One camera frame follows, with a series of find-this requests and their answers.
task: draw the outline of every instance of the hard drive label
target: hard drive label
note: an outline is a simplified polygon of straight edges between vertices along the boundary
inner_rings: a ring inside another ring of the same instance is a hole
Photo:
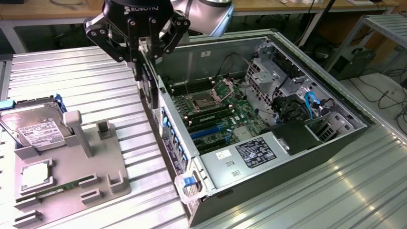
[[[236,146],[237,152],[249,168],[257,167],[276,159],[276,156],[261,137]]]
[[[50,145],[64,141],[64,136],[54,122],[46,122],[17,129],[33,147]]]

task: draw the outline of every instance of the electronic equipment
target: electronic equipment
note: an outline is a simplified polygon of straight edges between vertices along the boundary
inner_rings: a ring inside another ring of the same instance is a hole
[[[189,226],[324,163],[372,123],[277,32],[176,47],[188,28],[221,35],[231,13],[229,0],[108,0],[85,22],[89,39],[135,68]]]
[[[191,226],[324,163],[367,130],[371,120],[307,58],[268,31],[192,40],[149,70],[151,122]]]
[[[329,56],[335,56],[336,51],[337,49],[333,49]],[[349,46],[343,50],[329,73],[337,80],[357,77],[375,57],[376,53],[373,50],[368,50],[360,45]]]
[[[107,0],[103,13],[84,22],[85,34],[115,61],[125,61],[143,81],[144,95],[157,107],[155,80],[145,68],[140,42],[147,45],[148,60],[169,54],[188,28],[221,36],[231,21],[231,0]],[[116,31],[125,39],[121,46],[112,39]]]
[[[0,104],[0,125],[18,144],[46,150],[65,144],[72,130],[62,123],[64,104],[58,95]]]

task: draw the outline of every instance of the workbench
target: workbench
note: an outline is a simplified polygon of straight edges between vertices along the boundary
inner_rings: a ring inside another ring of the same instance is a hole
[[[309,27],[305,31],[300,44],[304,44],[316,22],[321,16],[321,12],[327,6],[328,0],[324,3],[315,4],[311,13],[316,13]],[[385,14],[389,13],[397,2],[384,0],[387,7]],[[273,15],[273,14],[301,14],[309,10],[309,5],[304,3],[287,2],[283,4],[277,0],[233,0],[235,16],[248,15]],[[329,12],[348,11],[375,11],[377,6],[353,5],[347,0],[336,0]],[[6,40],[12,45],[14,53],[25,53],[26,48],[14,27],[34,26],[34,25],[57,25],[57,24],[81,24],[85,18],[95,17],[100,14],[100,10],[89,10],[86,5],[77,6],[77,10],[70,10],[66,7],[53,5],[48,0],[26,0],[24,4],[0,6],[0,28],[5,34]]]
[[[315,71],[325,74],[316,65]],[[57,91],[69,111],[82,113],[82,128],[109,120],[116,126],[132,191],[44,228],[188,228],[187,215],[141,107],[132,71],[97,47],[17,54],[0,62],[1,99],[32,99]],[[220,228],[405,228],[405,137],[337,81],[357,107],[376,120],[332,159],[272,190],[197,225]],[[13,147],[0,144],[0,227],[12,228]]]

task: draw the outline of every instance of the wooden table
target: wooden table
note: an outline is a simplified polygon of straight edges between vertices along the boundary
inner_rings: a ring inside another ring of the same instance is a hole
[[[74,3],[81,0],[58,0],[61,3]],[[397,3],[393,0],[384,0],[387,11],[389,13]],[[316,13],[309,27],[305,31],[301,43],[307,40],[309,33],[316,25],[316,21],[321,15],[328,0],[321,4],[315,4],[311,13]],[[304,3],[287,2],[283,4],[279,0],[233,0],[235,16],[248,15],[272,15],[272,14],[300,14],[307,13],[309,5]],[[347,0],[336,0],[329,12],[345,11],[372,11],[376,5],[355,6]],[[100,13],[99,10],[89,10],[86,5],[77,6],[77,10],[53,5],[49,0],[26,0],[24,4],[10,4],[0,6],[0,28],[13,47],[16,53],[26,52],[26,48],[14,32],[17,26],[34,25],[56,25],[56,24],[77,24],[82,23],[88,17],[95,17]]]

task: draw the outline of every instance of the motherboard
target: motherboard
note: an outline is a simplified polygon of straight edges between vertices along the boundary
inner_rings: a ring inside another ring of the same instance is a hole
[[[241,83],[232,79],[209,79],[181,84],[172,89],[177,112],[200,153],[216,150],[259,135],[267,124],[247,101]]]

